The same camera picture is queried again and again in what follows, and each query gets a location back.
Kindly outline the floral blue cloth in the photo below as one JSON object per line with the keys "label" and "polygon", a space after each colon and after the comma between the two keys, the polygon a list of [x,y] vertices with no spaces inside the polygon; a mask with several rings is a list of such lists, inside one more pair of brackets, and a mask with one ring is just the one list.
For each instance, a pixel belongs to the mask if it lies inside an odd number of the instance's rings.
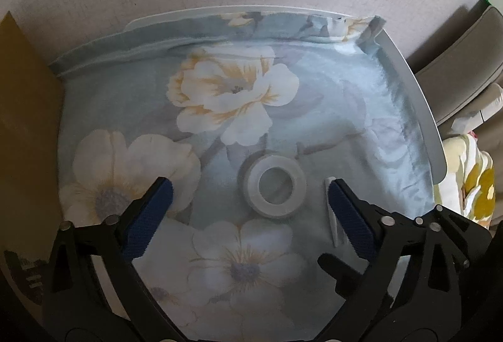
{"label": "floral blue cloth", "polygon": [[[317,265],[333,253],[324,181],[409,218],[432,204],[431,165],[381,19],[206,15],[105,37],[52,65],[65,88],[60,203],[77,226],[120,214],[158,177],[174,202],[135,268],[191,339],[312,339],[343,304]],[[259,157],[297,161],[303,206],[246,202]]]}

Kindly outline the yellow floral pillow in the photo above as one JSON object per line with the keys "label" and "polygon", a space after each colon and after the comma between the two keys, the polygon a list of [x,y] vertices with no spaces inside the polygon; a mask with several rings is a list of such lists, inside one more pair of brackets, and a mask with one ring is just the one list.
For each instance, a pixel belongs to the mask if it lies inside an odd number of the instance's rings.
{"label": "yellow floral pillow", "polygon": [[477,139],[462,134],[442,141],[447,163],[445,178],[434,185],[436,204],[489,229],[495,211],[495,170],[490,154]]}

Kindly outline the grey sofa cushion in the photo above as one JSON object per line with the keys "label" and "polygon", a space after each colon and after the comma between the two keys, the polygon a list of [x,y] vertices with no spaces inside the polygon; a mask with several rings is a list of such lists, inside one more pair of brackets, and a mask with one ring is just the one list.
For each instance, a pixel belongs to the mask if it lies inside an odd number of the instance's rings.
{"label": "grey sofa cushion", "polygon": [[437,125],[472,102],[502,72],[502,14],[493,6],[416,74]]}

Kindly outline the white plastic tray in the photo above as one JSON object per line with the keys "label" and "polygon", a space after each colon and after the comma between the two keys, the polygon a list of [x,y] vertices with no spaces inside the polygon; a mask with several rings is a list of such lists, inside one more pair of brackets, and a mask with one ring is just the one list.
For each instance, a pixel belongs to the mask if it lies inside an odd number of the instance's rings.
{"label": "white plastic tray", "polygon": [[[167,13],[153,14],[130,21],[125,27],[125,31],[135,30],[148,25],[176,21],[178,19],[189,19],[202,17],[205,15],[237,14],[241,12],[260,13],[289,13],[289,14],[315,14],[325,15],[335,18],[338,14],[317,10],[312,8],[296,8],[285,6],[268,5],[234,5],[234,6],[212,6],[203,8],[190,8]],[[381,31],[375,38],[381,47],[381,54],[388,59],[391,66],[402,82],[403,90],[407,93],[410,103],[413,106],[415,115],[419,122],[420,130],[425,142],[427,156],[431,165],[432,181],[436,185],[445,178],[447,174],[447,162],[442,147],[442,139],[438,132],[431,108],[427,103],[425,95],[417,82],[406,59],[402,56],[395,43],[391,40],[386,31]]]}

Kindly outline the brown cardboard box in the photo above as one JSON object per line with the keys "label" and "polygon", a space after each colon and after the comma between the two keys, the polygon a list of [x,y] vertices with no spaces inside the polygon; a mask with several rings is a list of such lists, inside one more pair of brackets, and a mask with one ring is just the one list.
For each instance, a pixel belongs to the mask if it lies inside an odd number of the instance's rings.
{"label": "brown cardboard box", "polygon": [[48,259],[62,221],[57,139],[63,86],[11,14],[1,21],[1,247]]}

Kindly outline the white tape roll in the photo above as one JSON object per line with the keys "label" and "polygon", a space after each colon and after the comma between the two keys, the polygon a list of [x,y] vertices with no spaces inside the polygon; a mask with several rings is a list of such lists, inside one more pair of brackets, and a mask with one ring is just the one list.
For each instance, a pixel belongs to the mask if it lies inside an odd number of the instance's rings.
{"label": "white tape roll", "polygon": [[267,154],[247,169],[242,191],[247,204],[261,216],[288,218],[304,204],[307,179],[294,159]]}

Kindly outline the white paper stick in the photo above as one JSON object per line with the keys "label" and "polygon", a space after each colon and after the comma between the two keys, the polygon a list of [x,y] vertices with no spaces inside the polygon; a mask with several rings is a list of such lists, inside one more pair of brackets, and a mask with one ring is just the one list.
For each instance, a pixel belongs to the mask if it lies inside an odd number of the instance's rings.
{"label": "white paper stick", "polygon": [[327,215],[328,215],[328,221],[329,221],[330,229],[331,229],[333,247],[338,247],[340,245],[339,225],[338,225],[336,215],[333,212],[333,209],[330,205],[329,196],[328,196],[328,191],[329,191],[330,185],[331,185],[331,183],[333,183],[334,180],[335,180],[335,177],[325,178],[324,186],[325,186],[325,195],[326,195],[326,204],[327,204]]}

